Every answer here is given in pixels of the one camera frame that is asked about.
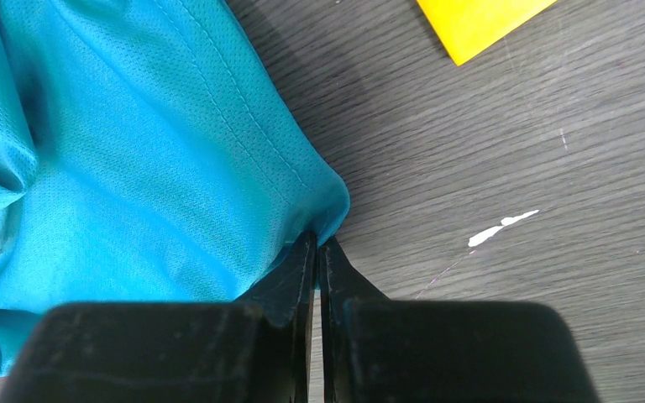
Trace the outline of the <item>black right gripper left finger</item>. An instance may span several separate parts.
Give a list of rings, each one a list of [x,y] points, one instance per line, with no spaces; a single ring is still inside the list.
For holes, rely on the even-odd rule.
[[[227,303],[71,303],[49,311],[1,402],[305,402],[317,240]]]

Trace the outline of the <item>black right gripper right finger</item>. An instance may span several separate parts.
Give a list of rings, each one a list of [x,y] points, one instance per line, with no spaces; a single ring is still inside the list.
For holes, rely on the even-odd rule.
[[[328,402],[597,402],[564,319],[533,302],[392,300],[318,252]]]

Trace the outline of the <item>turquoise t-shirt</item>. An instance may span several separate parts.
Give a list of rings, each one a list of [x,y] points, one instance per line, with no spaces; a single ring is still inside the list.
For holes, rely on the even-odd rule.
[[[350,207],[224,1],[0,1],[0,377],[77,301],[231,301]]]

